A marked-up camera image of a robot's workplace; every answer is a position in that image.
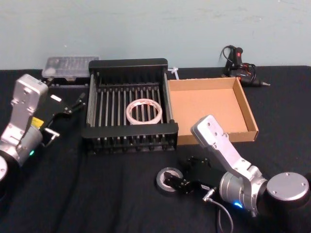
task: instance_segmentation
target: round metal base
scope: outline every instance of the round metal base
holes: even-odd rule
[[[180,170],[178,170],[177,168],[174,167],[166,167],[162,170],[160,170],[156,176],[156,186],[158,188],[158,190],[165,195],[171,195],[171,194],[175,194],[177,193],[177,190],[166,185],[164,183],[165,177],[164,177],[164,173],[165,172],[169,172],[174,176],[177,176],[178,178],[183,178],[183,174],[181,173]]]
[[[282,201],[298,200],[309,190],[308,180],[294,172],[284,172],[272,177],[267,184],[268,193]]]

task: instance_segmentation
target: black tablecloth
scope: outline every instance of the black tablecloth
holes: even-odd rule
[[[219,68],[180,69],[179,77],[219,77]],[[40,70],[0,71],[0,132],[8,123],[15,80]],[[311,68],[258,67],[270,87],[245,88],[259,135],[234,144],[266,178],[283,171],[311,170]],[[53,88],[71,103],[83,88]],[[200,195],[165,197],[155,188],[157,172],[177,166],[178,158],[206,156],[199,146],[177,151],[85,156],[79,118],[57,123],[61,138],[36,151],[23,167],[8,208],[0,215],[1,233],[214,233],[215,207]],[[279,232],[273,223],[252,219],[226,205],[236,233]],[[229,224],[223,215],[223,225]]]

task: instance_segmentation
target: roll of tape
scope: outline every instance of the roll of tape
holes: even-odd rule
[[[135,108],[136,106],[139,106],[139,105],[143,105],[143,104],[147,104],[147,105],[153,106],[153,107],[155,107],[157,109],[157,115],[155,116],[155,118],[153,118],[152,120],[148,120],[148,121],[139,121],[139,120],[136,120],[136,119],[134,119],[132,117],[131,113],[132,113],[133,108]],[[133,125],[157,124],[161,120],[161,118],[162,118],[162,108],[161,108],[160,104],[158,104],[154,100],[138,99],[138,100],[135,100],[135,101],[131,102],[127,106],[127,108],[126,108],[126,118]]]

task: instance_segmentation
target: black dish rack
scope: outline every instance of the black dish rack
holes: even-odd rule
[[[103,60],[89,63],[90,90],[86,126],[82,138],[91,153],[98,151],[174,150],[178,125],[173,120],[166,59]],[[162,107],[158,124],[130,125],[127,105],[136,99],[152,99]],[[132,116],[153,119],[152,106],[137,106]]]

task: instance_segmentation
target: cardboard box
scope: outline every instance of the cardboard box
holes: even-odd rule
[[[178,145],[197,144],[190,128],[214,115],[231,142],[254,141],[258,127],[237,78],[169,80]]]

